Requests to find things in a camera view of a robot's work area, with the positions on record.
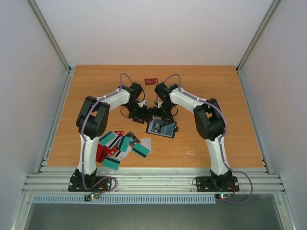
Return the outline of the black leather card holder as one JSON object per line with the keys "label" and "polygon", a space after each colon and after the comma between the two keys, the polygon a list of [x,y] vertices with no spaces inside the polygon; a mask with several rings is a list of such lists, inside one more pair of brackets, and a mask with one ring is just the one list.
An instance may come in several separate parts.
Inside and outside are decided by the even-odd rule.
{"label": "black leather card holder", "polygon": [[146,133],[165,138],[174,138],[176,132],[178,132],[178,126],[175,121],[164,126],[162,119],[158,117],[154,117],[146,128]]}

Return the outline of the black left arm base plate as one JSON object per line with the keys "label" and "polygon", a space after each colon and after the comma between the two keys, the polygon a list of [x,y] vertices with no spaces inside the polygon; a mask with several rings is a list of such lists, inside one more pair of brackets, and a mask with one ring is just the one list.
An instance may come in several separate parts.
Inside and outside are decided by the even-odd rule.
{"label": "black left arm base plate", "polygon": [[97,170],[92,174],[84,175],[84,183],[82,172],[78,169],[74,171],[70,177],[68,191],[69,192],[100,192],[111,189],[112,179],[106,176],[97,176]]}

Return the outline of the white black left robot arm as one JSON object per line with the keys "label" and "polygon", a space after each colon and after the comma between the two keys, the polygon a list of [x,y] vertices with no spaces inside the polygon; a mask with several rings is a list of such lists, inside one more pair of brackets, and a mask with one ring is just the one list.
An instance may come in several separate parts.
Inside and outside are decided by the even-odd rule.
{"label": "white black left robot arm", "polygon": [[101,97],[88,96],[76,120],[81,137],[80,161],[77,169],[82,173],[79,184],[91,191],[96,187],[97,179],[92,176],[96,171],[96,150],[99,138],[103,135],[108,122],[109,113],[120,106],[128,109],[128,118],[137,123],[148,121],[145,100],[138,101],[143,88],[138,83],[131,86],[120,86],[115,91]]}

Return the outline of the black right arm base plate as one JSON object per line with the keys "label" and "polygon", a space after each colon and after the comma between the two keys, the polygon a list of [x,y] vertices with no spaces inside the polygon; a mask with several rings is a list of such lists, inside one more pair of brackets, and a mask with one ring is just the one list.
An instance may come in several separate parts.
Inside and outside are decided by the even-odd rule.
{"label": "black right arm base plate", "polygon": [[198,176],[194,178],[193,184],[198,192],[239,192],[238,180],[235,176],[219,182],[210,176]]}

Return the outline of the black vip card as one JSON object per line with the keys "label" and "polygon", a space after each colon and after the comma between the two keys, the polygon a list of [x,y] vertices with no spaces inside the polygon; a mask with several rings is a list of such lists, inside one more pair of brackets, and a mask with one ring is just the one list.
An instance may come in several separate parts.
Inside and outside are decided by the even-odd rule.
{"label": "black vip card", "polygon": [[158,119],[158,118],[154,118],[151,123],[150,123],[150,127],[148,129],[148,131],[150,133],[156,133],[156,134],[160,134],[161,133],[161,123],[162,123],[162,120],[161,119]]}

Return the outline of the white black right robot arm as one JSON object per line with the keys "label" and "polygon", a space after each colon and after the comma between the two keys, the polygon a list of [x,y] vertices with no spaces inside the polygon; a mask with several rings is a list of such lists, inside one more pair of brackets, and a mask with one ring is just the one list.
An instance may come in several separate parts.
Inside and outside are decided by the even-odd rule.
{"label": "white black right robot arm", "polygon": [[150,117],[161,119],[160,127],[174,123],[172,109],[179,105],[194,115],[196,130],[206,140],[210,159],[212,186],[222,190],[228,186],[232,176],[227,166],[224,147],[225,117],[222,115],[218,102],[214,99],[199,98],[177,84],[166,86],[160,83],[155,88],[155,93],[162,100],[161,105],[150,109]]}

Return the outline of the teal card front bottom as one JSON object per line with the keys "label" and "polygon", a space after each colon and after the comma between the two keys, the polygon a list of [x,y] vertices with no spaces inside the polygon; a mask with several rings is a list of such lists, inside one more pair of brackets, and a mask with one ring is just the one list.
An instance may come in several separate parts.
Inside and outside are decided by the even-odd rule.
{"label": "teal card front bottom", "polygon": [[106,157],[103,160],[102,165],[112,170],[117,171],[119,169],[120,161],[112,157]]}

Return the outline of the blue card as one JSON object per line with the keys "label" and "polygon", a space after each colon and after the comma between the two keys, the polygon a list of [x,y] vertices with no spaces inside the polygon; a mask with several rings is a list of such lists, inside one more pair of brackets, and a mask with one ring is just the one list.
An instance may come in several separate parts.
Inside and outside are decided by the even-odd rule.
{"label": "blue card", "polygon": [[172,137],[174,134],[174,125],[167,125],[161,128],[161,135],[165,137]]}

